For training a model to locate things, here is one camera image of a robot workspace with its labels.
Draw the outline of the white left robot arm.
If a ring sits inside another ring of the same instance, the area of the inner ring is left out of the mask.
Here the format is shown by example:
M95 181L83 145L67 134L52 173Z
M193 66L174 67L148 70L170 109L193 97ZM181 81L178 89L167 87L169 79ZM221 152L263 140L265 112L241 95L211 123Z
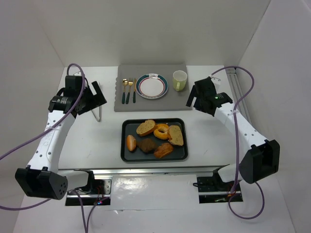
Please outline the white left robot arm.
M45 135L25 168L18 168L15 179L28 197L60 200L74 189L89 193L95 188L94 173L87 169L58 170L68 132L78 115L106 103L97 81L93 89L82 86L81 76L65 77L65 87L50 100Z

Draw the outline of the orange croissant pastry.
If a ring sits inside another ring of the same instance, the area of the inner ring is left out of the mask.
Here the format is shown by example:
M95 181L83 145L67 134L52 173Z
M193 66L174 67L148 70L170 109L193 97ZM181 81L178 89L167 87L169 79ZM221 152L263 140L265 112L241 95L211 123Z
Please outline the orange croissant pastry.
M154 151L154 156L156 158L162 158L167 156L168 154L172 153L174 150L174 147L170 143L163 143L161 146L159 146L155 151Z

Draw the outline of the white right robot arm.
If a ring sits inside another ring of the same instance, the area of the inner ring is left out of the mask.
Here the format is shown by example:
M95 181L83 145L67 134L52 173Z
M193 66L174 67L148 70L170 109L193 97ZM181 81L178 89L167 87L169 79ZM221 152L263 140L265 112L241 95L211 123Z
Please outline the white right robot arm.
M210 77L194 83L186 105L191 104L196 110L217 118L238 138L236 147L239 149L239 157L234 164L213 171L215 186L221 187L234 180L253 184L278 172L279 143L261 135L234 109L234 102L228 94L217 93Z

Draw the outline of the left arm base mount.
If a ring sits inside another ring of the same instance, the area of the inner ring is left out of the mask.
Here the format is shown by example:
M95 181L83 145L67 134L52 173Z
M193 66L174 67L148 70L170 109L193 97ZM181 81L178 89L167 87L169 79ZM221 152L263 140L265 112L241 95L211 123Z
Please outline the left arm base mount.
M103 178L95 180L90 191L86 191L85 188L79 188L76 191L82 199L83 206L92 206L94 204L106 206L110 205L111 202L111 188L112 179Z

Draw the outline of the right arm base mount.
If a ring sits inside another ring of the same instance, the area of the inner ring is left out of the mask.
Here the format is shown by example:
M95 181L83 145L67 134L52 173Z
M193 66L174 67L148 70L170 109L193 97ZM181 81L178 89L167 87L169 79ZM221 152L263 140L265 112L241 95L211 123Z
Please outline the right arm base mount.
M197 177L197 181L192 185L197 188L199 203L226 203L231 197L234 202L243 202L242 192L238 184L235 191L231 192L234 182L223 182L216 171L212 176Z

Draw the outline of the glazed orange donut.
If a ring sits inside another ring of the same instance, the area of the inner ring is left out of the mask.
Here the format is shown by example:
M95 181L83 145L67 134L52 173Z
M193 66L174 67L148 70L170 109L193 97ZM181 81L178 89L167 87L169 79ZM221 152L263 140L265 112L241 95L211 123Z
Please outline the glazed orange donut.
M154 136L161 139L167 140L169 126L167 124L157 124L157 128L154 130Z

